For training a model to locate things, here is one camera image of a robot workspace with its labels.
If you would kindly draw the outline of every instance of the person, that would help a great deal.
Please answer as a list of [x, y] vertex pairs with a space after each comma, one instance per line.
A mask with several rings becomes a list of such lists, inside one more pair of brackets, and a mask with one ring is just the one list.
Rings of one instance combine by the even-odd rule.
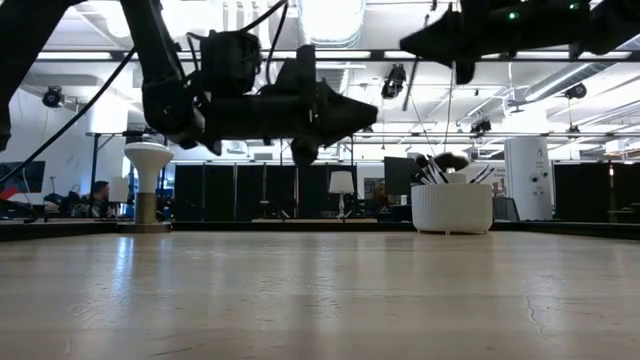
[[109, 202], [109, 183], [106, 181], [96, 181], [91, 189], [93, 200], [97, 202]]
[[[108, 218], [113, 215], [113, 209], [109, 206], [109, 183], [106, 181], [96, 181], [91, 187], [93, 193], [93, 207], [91, 208], [91, 217]], [[89, 216], [90, 196], [82, 197], [81, 204], [76, 205], [73, 211], [74, 217]]]

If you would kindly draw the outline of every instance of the black cable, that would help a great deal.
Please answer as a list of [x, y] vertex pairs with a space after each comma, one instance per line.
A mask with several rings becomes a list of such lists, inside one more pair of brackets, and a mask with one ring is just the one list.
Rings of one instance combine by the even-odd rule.
[[200, 67], [198, 66], [198, 58], [196, 56], [196, 49], [193, 46], [193, 40], [191, 40], [191, 37], [187, 36], [187, 43], [189, 43], [189, 49], [191, 50], [191, 57], [193, 58], [193, 66], [195, 67], [196, 71], [200, 70]]
[[253, 29], [254, 27], [260, 25], [260, 23], [262, 23], [263, 21], [267, 20], [269, 18], [269, 16], [271, 16], [274, 12], [276, 12], [281, 6], [287, 6], [287, 9], [289, 8], [289, 0], [280, 0], [277, 3], [275, 3], [275, 5], [273, 5], [271, 7], [271, 9], [267, 10], [264, 14], [260, 15], [259, 18], [257, 18], [254, 22], [252, 22], [251, 24], [243, 27], [242, 29], [238, 30], [240, 32], [247, 32], [251, 29]]
[[280, 23], [278, 24], [276, 35], [273, 37], [273, 43], [271, 44], [271, 49], [269, 49], [269, 55], [267, 56], [267, 63], [265, 65], [267, 68], [267, 84], [269, 85], [271, 85], [271, 71], [269, 71], [271, 67], [271, 60], [273, 60], [273, 52], [276, 50], [276, 44], [278, 44], [278, 39], [280, 39], [280, 34], [284, 27], [284, 21], [287, 18], [287, 10], [289, 10], [289, 2], [285, 1], [284, 8], [282, 9], [282, 16], [280, 16]]
[[118, 65], [118, 67], [113, 71], [113, 74], [111, 74], [111, 76], [109, 76], [109, 78], [104, 83], [104, 85], [102, 85], [100, 90], [98, 90], [98, 92], [93, 96], [93, 98], [89, 100], [87, 105], [85, 105], [82, 109], [80, 109], [80, 111], [78, 111], [76, 116], [74, 116], [73, 118], [71, 118], [71, 120], [69, 120], [66, 124], [64, 124], [64, 126], [60, 128], [60, 130], [58, 130], [57, 133], [55, 133], [52, 137], [49, 138], [49, 140], [47, 140], [44, 144], [42, 144], [42, 146], [40, 146], [38, 150], [36, 150], [33, 154], [31, 154], [31, 156], [29, 156], [27, 160], [23, 161], [22, 164], [13, 168], [13, 170], [11, 170], [5, 177], [3, 177], [0, 180], [0, 185], [6, 183], [15, 174], [22, 171], [22, 169], [24, 169], [27, 165], [31, 164], [31, 162], [33, 162], [33, 160], [35, 160], [35, 158], [37, 158], [38, 155], [42, 154], [43, 151], [45, 151], [49, 146], [51, 146], [51, 144], [53, 144], [56, 140], [58, 140], [60, 136], [62, 136], [67, 130], [69, 130], [69, 128], [71, 128], [78, 120], [80, 120], [80, 118], [82, 118], [82, 116], [84, 116], [84, 114], [86, 114], [87, 111], [89, 111], [89, 109], [98, 101], [98, 99], [100, 99], [100, 97], [107, 91], [107, 89], [109, 89], [109, 86], [111, 86], [113, 81], [118, 77], [118, 75], [120, 75], [122, 70], [124, 70], [124, 67], [127, 66], [127, 63], [129, 63], [129, 61], [131, 60], [131, 58], [135, 53], [136, 53], [136, 49], [135, 48], [131, 49], [129, 54], [125, 56], [125, 58], [122, 60], [120, 65]]

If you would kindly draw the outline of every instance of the fluorescent light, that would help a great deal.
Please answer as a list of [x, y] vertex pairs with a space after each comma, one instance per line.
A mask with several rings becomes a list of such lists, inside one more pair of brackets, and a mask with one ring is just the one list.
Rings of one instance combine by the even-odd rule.
[[[269, 54], [269, 51], [262, 51], [262, 55], [263, 56], [267, 56]], [[296, 58], [296, 52], [295, 51], [274, 51], [273, 52], [273, 58], [274, 59], [295, 59]]]
[[[269, 51], [263, 51], [262, 54], [267, 56]], [[368, 51], [348, 51], [348, 50], [316, 50], [316, 59], [368, 59], [370, 53]], [[274, 51], [274, 59], [295, 59], [295, 51]]]
[[626, 59], [631, 56], [630, 51], [610, 51], [604, 55], [596, 55], [592, 53], [583, 53], [580, 59]]
[[385, 59], [415, 59], [415, 55], [406, 51], [385, 51]]
[[316, 59], [368, 59], [370, 55], [368, 51], [316, 50]]
[[366, 68], [364, 64], [316, 64], [316, 69], [318, 70], [364, 70]]
[[108, 52], [41, 52], [38, 60], [113, 60]]
[[[630, 51], [610, 51], [604, 55], [596, 55], [590, 52], [582, 53], [580, 59], [626, 59], [631, 55]], [[568, 51], [521, 51], [516, 56], [517, 59], [569, 59]]]

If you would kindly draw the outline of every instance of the camera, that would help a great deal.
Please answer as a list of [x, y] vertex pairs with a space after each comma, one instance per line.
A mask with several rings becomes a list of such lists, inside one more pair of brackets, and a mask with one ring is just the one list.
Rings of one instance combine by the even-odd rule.
[[44, 106], [52, 109], [61, 107], [63, 102], [64, 96], [62, 95], [62, 88], [60, 86], [49, 86], [49, 90], [47, 90], [42, 97]]

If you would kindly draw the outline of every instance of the table surface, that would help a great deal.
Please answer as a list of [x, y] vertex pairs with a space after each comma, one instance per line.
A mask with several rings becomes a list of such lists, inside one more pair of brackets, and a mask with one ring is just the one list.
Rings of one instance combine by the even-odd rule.
[[6, 359], [638, 359], [640, 243], [171, 233], [0, 243]]

